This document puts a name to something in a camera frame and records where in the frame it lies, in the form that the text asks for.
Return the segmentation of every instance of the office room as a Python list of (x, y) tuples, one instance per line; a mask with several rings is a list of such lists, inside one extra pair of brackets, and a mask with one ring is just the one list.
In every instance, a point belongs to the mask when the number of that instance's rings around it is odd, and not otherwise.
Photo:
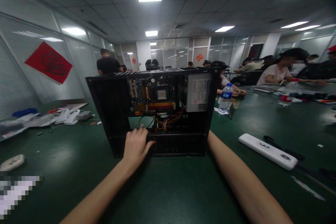
[(336, 222), (336, 0), (0, 0), (0, 62), (4, 222)]

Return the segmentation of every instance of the black computer case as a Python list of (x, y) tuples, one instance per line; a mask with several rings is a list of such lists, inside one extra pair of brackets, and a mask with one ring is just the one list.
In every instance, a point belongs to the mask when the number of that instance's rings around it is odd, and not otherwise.
[(217, 68), (162, 69), (86, 77), (115, 157), (124, 153), (134, 117), (153, 118), (153, 155), (205, 153), (220, 76)]

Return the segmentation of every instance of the table surface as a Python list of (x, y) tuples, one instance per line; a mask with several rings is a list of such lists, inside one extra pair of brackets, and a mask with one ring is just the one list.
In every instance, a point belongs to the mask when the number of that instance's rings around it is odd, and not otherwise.
[[(246, 88), (233, 119), (214, 112), (211, 130), (259, 177), (294, 223), (328, 223), (335, 197), (300, 170), (286, 171), (238, 142), (244, 133), (271, 136), (304, 156), (313, 171), (336, 170), (336, 119), (328, 105), (296, 103), (278, 107), (278, 97)], [(61, 104), (38, 108), (46, 112)], [(85, 110), (96, 111), (92, 101)], [(9, 175), (42, 175), (41, 185), (7, 216), (9, 223), (59, 223), (120, 161), (114, 158), (102, 125), (30, 129), (0, 143), (2, 162), (24, 154), (26, 162)], [(292, 176), (324, 197), (313, 196)], [(104, 213), (100, 223), (248, 223), (225, 178), (207, 151), (205, 157), (148, 157)]]

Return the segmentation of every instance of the power strip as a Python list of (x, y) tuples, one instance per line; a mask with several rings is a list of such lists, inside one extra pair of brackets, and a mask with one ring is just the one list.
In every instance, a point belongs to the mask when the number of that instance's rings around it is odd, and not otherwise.
[(258, 152), (259, 154), (263, 155), (264, 157), (268, 158), (269, 160), (273, 161), (274, 163), (286, 170), (292, 170), (298, 162), (295, 157), (249, 134), (245, 133), (244, 135), (241, 135), (239, 137), (239, 142), (251, 148), (255, 152)]

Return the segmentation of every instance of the man in black shirt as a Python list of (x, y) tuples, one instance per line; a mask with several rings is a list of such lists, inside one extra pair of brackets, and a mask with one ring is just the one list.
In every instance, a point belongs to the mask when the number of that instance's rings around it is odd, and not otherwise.
[(124, 72), (123, 68), (116, 59), (110, 57), (106, 49), (100, 50), (101, 57), (97, 60), (97, 70), (99, 75), (111, 74), (114, 72)]

